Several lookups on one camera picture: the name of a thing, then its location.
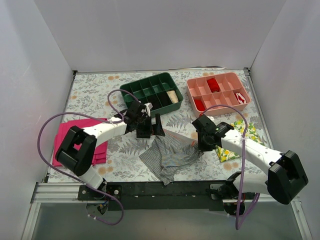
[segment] white wall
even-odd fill
[[[285,0],[35,0],[80,72],[250,67]]]
[[[251,68],[274,147],[296,152],[309,184],[302,207],[320,239],[320,1],[287,0]]]
[[[36,181],[43,122],[64,109],[72,71],[33,0],[0,0],[0,235],[21,238]],[[58,121],[42,140],[52,152]]]

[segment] red and white cloth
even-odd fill
[[[67,135],[69,128],[73,126],[77,126],[79,128],[86,128],[86,127],[92,127],[100,123],[101,123],[100,121],[90,119],[90,118],[80,119],[80,120],[71,120],[65,123],[61,123],[59,126],[58,133],[54,138],[52,165],[55,167],[62,166],[61,163],[56,160],[56,154],[62,141]],[[108,142],[104,142],[95,149],[93,159],[92,159],[92,165],[104,164],[107,161],[107,147],[108,147]]]
[[[240,92],[237,92],[234,95],[235,95],[235,98],[238,100],[239,104],[246,104],[247,103],[246,99],[244,98],[244,96]]]

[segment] pink bin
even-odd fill
[[[215,78],[220,91],[212,93],[207,80]],[[251,102],[247,91],[243,84],[234,72],[222,73],[211,76],[204,76],[198,78],[189,79],[186,82],[187,94],[194,112],[194,115],[198,117],[202,111],[199,111],[195,104],[195,99],[201,100],[204,107],[207,109],[212,105],[229,105],[239,111],[243,111],[245,107]],[[245,98],[246,103],[240,104],[235,97],[235,93],[241,93]],[[234,110],[228,107],[214,107],[208,110],[205,115],[216,116],[221,114],[233,113]]]

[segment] striped cloth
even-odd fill
[[[155,136],[152,146],[139,158],[164,185],[175,180],[176,171],[184,165],[199,159],[203,152],[198,144],[190,145],[168,133]]]

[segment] beige cloth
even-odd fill
[[[169,98],[171,99],[171,102],[172,102],[173,104],[179,102],[175,90],[167,91],[166,93],[168,94],[168,96],[169,96]]]

